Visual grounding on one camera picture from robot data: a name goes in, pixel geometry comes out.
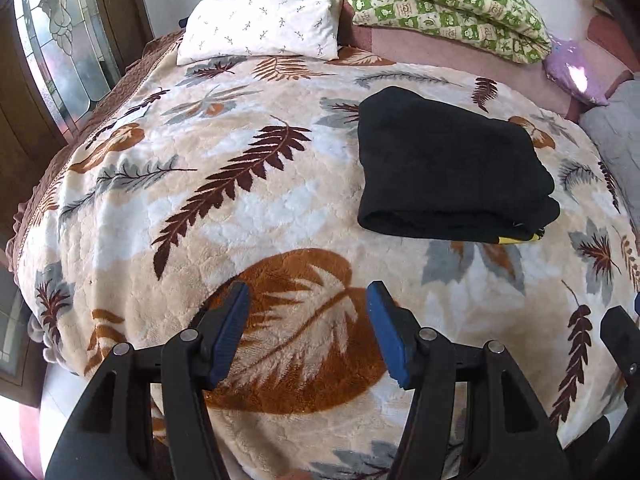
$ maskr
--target pillow with leaf print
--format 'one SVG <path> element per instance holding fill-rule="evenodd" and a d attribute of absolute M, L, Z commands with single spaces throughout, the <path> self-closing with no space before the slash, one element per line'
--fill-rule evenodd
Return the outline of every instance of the pillow with leaf print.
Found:
<path fill-rule="evenodd" d="M 191 13 L 178 65 L 218 56 L 337 59 L 342 0 L 202 0 Z"/>

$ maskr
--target black fabric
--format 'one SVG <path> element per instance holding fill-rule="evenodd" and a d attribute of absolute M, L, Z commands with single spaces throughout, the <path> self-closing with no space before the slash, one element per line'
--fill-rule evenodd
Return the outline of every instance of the black fabric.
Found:
<path fill-rule="evenodd" d="M 391 86 L 360 104 L 358 223 L 410 238 L 530 240 L 558 218 L 554 180 L 507 121 Z"/>

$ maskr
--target black garment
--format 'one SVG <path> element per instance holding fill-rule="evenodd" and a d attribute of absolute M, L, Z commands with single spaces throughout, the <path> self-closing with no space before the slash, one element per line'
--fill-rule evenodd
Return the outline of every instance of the black garment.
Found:
<path fill-rule="evenodd" d="M 560 214 L 529 134 L 391 86 L 360 103 L 358 223 L 386 235 L 530 240 Z"/>

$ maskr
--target folded green quilt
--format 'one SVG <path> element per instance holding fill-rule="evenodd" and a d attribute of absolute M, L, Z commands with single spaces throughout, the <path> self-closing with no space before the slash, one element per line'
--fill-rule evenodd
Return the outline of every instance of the folded green quilt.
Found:
<path fill-rule="evenodd" d="M 527 0 L 348 0 L 354 25 L 418 30 L 518 63 L 551 52 L 545 24 Z"/>

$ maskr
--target stained glass window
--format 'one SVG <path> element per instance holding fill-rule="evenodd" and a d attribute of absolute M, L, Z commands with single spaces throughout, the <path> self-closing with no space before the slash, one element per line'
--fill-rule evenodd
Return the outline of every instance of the stained glass window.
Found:
<path fill-rule="evenodd" d="M 95 0 L 14 0 L 22 49 L 63 135 L 113 88 L 120 73 Z"/>

